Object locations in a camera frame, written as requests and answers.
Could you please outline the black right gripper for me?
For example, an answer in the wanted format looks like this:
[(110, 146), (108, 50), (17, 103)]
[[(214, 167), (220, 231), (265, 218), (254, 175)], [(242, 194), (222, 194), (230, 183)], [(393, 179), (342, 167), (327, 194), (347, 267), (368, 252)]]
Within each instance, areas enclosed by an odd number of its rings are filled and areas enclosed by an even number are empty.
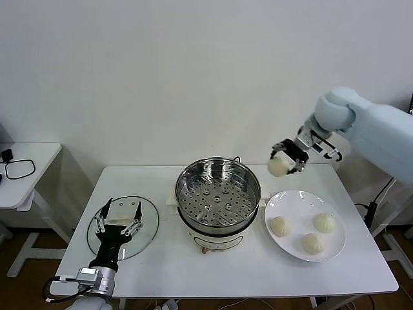
[(284, 139), (281, 143), (273, 145), (270, 159), (273, 159), (279, 152), (284, 152), (291, 159), (285, 162), (287, 174), (301, 172), (309, 159), (308, 154), (301, 150), (291, 139)]

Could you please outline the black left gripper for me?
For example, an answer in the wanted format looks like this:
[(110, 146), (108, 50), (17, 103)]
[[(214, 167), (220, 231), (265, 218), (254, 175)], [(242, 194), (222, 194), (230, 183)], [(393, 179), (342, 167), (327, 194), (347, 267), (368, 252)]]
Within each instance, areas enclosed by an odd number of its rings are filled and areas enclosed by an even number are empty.
[(95, 216), (97, 230), (96, 236), (101, 242), (96, 258), (92, 260), (88, 267), (118, 268), (118, 256), (120, 247), (132, 240), (131, 235), (135, 235), (143, 227), (142, 222), (142, 202), (140, 201), (133, 222), (126, 228), (123, 225), (105, 225), (112, 198), (110, 198), (101, 208), (98, 216)]

